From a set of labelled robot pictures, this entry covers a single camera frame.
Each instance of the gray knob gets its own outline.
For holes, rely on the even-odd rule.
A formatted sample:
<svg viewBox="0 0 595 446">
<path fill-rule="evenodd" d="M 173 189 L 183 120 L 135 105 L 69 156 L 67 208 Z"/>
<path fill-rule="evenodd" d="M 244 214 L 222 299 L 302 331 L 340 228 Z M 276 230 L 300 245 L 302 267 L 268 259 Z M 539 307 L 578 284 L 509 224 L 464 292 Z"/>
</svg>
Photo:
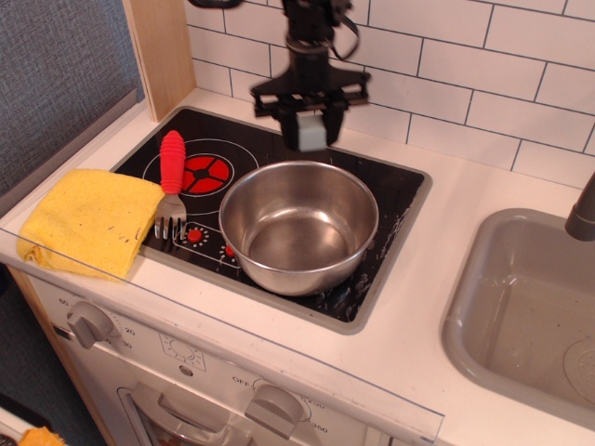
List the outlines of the gray knob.
<svg viewBox="0 0 595 446">
<path fill-rule="evenodd" d="M 79 344 L 86 349 L 93 347 L 98 341 L 105 340 L 113 330 L 110 317 L 87 302 L 74 304 L 67 318 L 68 326 L 71 327 Z"/>
<path fill-rule="evenodd" d="M 246 418 L 284 439 L 289 439 L 302 415 L 304 409 L 298 400 L 284 390 L 268 385 L 258 388 L 245 410 Z"/>
</svg>

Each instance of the orange object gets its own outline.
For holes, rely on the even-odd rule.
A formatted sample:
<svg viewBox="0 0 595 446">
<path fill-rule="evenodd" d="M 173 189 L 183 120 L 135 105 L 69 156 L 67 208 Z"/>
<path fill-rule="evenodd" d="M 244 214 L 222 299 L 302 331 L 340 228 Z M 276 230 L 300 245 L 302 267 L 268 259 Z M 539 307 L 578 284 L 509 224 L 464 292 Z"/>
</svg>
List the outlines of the orange object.
<svg viewBox="0 0 595 446">
<path fill-rule="evenodd" d="M 64 440 L 47 427 L 36 427 L 25 431 L 19 446 L 64 446 Z"/>
</svg>

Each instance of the white countertop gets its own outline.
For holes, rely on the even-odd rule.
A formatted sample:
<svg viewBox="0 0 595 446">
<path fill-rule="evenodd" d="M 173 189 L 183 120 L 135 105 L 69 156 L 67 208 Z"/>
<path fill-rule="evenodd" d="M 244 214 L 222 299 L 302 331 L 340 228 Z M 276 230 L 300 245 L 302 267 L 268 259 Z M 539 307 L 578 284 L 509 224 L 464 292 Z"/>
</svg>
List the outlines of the white countertop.
<svg viewBox="0 0 595 446">
<path fill-rule="evenodd" d="M 0 434 L 7 435 L 18 442 L 25 431 L 34 428 L 22 418 L 0 407 Z"/>
<path fill-rule="evenodd" d="M 237 99 L 195 90 L 184 104 L 278 129 L 271 119 L 255 118 L 252 104 Z M 66 171 L 110 169 L 156 126 L 147 107 L 138 105 L 3 218 L 3 228 L 18 231 L 35 201 Z M 591 430 L 473 384 L 447 359 L 441 341 L 443 317 L 479 224 L 512 207 L 567 216 L 580 190 L 345 129 L 336 145 L 418 169 L 432 180 L 357 334 L 329 331 L 140 256 L 128 278 L 136 286 L 24 264 L 6 231 L 0 232 L 0 260 L 73 292 L 86 289 L 98 302 L 163 329 L 182 330 L 183 340 L 298 393 L 329 405 L 340 401 L 344 412 L 388 432 L 397 432 L 399 424 L 439 429 L 435 444 L 455 446 L 595 444 Z"/>
</svg>

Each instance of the white tile wall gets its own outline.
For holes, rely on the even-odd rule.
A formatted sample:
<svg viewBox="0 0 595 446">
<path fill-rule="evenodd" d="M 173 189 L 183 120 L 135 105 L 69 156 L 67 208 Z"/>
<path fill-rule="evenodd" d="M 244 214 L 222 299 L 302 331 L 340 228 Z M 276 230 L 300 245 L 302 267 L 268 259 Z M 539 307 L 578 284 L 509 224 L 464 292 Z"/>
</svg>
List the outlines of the white tile wall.
<svg viewBox="0 0 595 446">
<path fill-rule="evenodd" d="M 196 82 L 252 100 L 288 63 L 281 0 L 184 2 Z M 595 0 L 352 0 L 372 74 L 345 126 L 582 187 L 595 170 Z M 337 29 L 336 44 L 352 35 Z"/>
</svg>

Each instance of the red burner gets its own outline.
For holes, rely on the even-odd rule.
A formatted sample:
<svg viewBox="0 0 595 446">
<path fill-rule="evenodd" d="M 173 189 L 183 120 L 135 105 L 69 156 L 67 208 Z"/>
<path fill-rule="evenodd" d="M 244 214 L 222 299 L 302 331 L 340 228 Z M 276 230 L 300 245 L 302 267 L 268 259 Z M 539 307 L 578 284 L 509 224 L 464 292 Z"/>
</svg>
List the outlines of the red burner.
<svg viewBox="0 0 595 446">
<path fill-rule="evenodd" d="M 225 188 L 231 181 L 231 166 L 217 155 L 197 155 L 184 165 L 183 191 L 205 195 Z"/>
</svg>

